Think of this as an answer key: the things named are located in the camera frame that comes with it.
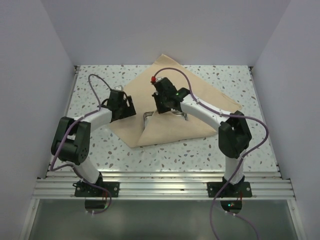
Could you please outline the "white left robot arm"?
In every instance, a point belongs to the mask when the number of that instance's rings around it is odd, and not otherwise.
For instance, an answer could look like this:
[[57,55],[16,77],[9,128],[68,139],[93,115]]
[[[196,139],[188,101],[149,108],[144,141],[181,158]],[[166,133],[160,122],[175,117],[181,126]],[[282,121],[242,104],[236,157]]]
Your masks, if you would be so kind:
[[55,162],[65,162],[64,167],[73,168],[74,172],[87,183],[86,190],[92,196],[103,193],[104,184],[101,173],[89,160],[91,133],[112,122],[136,115],[133,99],[123,90],[112,89],[109,98],[98,103],[96,110],[71,118],[64,116],[59,120],[51,154],[52,172],[59,170]]

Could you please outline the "beige cloth mat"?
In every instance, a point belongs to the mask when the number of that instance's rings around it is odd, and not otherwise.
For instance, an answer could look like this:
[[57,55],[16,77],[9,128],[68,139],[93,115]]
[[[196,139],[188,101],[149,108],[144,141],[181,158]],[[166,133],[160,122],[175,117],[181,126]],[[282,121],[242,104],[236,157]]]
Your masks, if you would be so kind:
[[[150,81],[158,70],[162,70],[159,76],[167,77],[177,89],[191,88],[197,97],[213,106],[232,113],[242,108],[232,98],[162,54],[149,68],[124,87],[124,91],[132,97],[136,115],[108,125],[131,148],[210,137],[216,133],[212,127],[194,116],[188,115],[188,121],[185,121],[172,113],[156,112],[152,97],[155,88]],[[153,111],[155,113],[143,129],[144,113]]]

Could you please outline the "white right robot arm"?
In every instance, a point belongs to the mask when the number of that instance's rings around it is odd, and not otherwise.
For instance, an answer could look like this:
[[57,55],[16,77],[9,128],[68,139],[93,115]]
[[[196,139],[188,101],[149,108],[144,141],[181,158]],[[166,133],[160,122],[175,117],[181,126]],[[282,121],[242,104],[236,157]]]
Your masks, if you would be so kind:
[[171,110],[179,111],[196,117],[218,132],[218,147],[225,155],[225,182],[222,189],[227,196],[235,196],[241,190],[240,182],[244,180],[241,157],[246,153],[252,139],[243,113],[238,110],[231,113],[201,102],[189,89],[176,89],[166,77],[153,76],[151,84],[155,87],[152,96],[159,114]]

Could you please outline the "stainless steel tray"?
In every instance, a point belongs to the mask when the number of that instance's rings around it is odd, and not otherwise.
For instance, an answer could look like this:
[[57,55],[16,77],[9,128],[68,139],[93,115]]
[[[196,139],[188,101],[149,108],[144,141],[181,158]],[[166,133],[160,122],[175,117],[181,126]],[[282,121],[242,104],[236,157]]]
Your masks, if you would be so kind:
[[[151,120],[151,117],[153,116],[153,114],[155,113],[155,111],[147,111],[143,114],[143,121],[142,121],[142,129],[144,130],[149,121]],[[177,110],[171,110],[169,112],[166,112],[167,114],[168,113],[171,113],[173,115],[175,115],[177,118],[180,118],[180,119],[183,119],[185,121],[188,121],[188,115],[184,112],[180,112],[180,111],[177,111]]]

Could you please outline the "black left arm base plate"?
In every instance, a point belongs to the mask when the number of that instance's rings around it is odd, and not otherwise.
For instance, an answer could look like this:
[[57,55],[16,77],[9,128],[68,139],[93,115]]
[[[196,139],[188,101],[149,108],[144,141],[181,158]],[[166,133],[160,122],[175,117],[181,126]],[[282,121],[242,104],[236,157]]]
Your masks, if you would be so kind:
[[79,180],[73,183],[72,186],[75,188],[74,196],[82,198],[117,198],[120,191],[120,183],[118,181],[103,181],[101,176],[96,183]]

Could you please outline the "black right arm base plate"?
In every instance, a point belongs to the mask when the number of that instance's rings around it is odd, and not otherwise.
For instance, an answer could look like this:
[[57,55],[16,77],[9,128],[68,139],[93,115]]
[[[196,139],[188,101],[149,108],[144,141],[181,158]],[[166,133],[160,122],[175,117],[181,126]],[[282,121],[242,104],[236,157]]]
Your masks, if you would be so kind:
[[[223,187],[223,182],[207,182],[207,193],[209,198],[214,198],[219,190]],[[241,182],[235,185],[228,184],[221,193],[217,196],[218,198],[251,198],[253,196],[251,185],[249,182]]]

